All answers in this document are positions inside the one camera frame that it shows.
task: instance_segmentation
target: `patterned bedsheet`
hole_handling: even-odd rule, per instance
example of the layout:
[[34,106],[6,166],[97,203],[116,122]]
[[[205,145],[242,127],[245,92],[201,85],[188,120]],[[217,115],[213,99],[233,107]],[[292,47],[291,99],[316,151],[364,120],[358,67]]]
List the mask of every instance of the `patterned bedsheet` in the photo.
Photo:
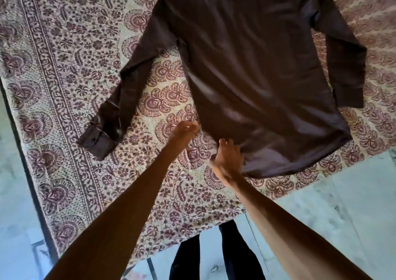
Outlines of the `patterned bedsheet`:
[[[155,60],[124,141],[97,162],[76,144],[119,81],[156,0],[0,0],[1,80],[59,254],[155,158],[172,127],[196,119],[176,49]],[[396,145],[395,0],[336,0],[369,49],[365,107],[344,108],[354,137],[304,172],[255,179],[270,198]],[[325,67],[325,43],[313,33]],[[130,264],[244,212],[206,160],[200,133],[169,169]]]

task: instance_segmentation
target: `leg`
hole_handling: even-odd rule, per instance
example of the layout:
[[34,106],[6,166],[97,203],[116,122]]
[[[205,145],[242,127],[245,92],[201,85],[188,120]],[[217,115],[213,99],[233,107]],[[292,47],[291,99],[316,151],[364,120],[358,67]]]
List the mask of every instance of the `leg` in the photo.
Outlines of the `leg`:
[[199,280],[199,235],[182,242],[171,266],[169,280]]
[[256,255],[245,243],[234,221],[219,226],[223,237],[223,256],[229,280],[265,280],[263,270]]

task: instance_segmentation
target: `shirt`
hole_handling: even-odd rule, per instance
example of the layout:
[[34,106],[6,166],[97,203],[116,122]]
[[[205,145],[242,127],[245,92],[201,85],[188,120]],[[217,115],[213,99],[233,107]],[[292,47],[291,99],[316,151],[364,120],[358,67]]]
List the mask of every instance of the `shirt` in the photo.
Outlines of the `shirt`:
[[[325,34],[329,87],[311,29]],[[152,61],[177,45],[202,129],[232,138],[254,178],[289,175],[351,140],[366,48],[333,0],[158,0],[121,83],[79,140],[102,160],[122,140]]]

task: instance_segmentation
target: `person's left hand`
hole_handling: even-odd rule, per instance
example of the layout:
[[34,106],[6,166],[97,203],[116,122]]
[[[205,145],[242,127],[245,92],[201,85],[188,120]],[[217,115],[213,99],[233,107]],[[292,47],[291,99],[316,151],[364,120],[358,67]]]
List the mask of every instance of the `person's left hand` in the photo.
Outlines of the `person's left hand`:
[[191,139],[196,137],[198,131],[198,122],[182,121],[175,127],[164,147],[164,152],[172,162],[187,147]]

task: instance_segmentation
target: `white tiled floor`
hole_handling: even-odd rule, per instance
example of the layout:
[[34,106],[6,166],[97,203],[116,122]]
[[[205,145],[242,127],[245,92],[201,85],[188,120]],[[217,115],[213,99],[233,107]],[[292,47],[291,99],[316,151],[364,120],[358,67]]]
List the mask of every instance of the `white tiled floor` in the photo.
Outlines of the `white tiled floor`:
[[[8,117],[0,97],[0,280],[41,280],[51,265]],[[375,156],[277,200],[374,280],[396,275],[396,167],[390,152]],[[268,280],[289,279],[249,216],[236,219]],[[218,227],[201,234],[202,280],[226,279]],[[140,262],[127,280],[168,280],[179,246]]]

